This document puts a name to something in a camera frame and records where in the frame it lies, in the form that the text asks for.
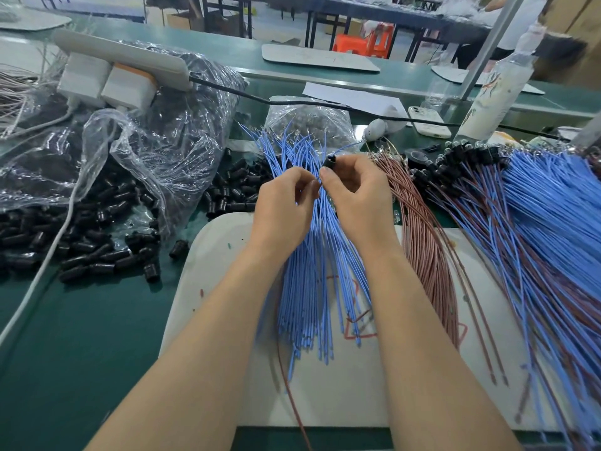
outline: black pants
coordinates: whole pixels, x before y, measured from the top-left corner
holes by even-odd
[[[460,70],[468,69],[470,63],[478,56],[484,43],[484,41],[479,41],[474,44],[462,45],[457,49],[457,66]],[[509,57],[512,52],[512,50],[505,50],[497,47],[492,51],[491,60],[503,60],[505,57]]]

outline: person in white shirt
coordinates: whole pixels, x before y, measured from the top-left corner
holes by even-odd
[[[530,25],[538,20],[538,16],[545,9],[549,0],[524,0],[517,10],[513,20],[507,27],[507,31],[499,41],[496,49],[492,52],[491,60],[502,60],[511,55],[517,45],[517,40],[528,30]],[[474,17],[477,22],[493,25],[501,9],[505,6],[507,0],[492,0],[486,5],[484,10]],[[466,44],[457,50],[457,66],[465,70],[470,63],[478,56],[485,40],[473,44]]]

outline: bottle cap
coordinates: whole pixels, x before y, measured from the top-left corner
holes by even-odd
[[[525,32],[517,42],[516,52],[524,55],[532,55],[538,45],[543,41],[547,28],[540,23],[530,25],[528,31]]]

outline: power adapter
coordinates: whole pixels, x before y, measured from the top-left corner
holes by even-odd
[[[116,63],[110,71],[101,98],[120,110],[145,111],[152,103],[157,89],[158,85],[151,74]]]
[[[86,105],[104,107],[100,93],[109,73],[108,61],[72,52],[58,83],[58,92],[67,98],[77,98]]]

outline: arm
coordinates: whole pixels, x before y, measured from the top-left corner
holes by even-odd
[[[309,229],[318,190],[301,168],[261,187],[248,245],[87,451],[229,450],[263,302]]]
[[[507,0],[491,0],[491,2],[485,6],[485,11],[487,13],[489,11],[496,11],[497,9],[500,9],[503,6],[505,6],[506,2]]]
[[[395,449],[521,449],[403,254],[386,175],[361,155],[338,157],[335,172],[322,168],[321,181],[365,265]]]

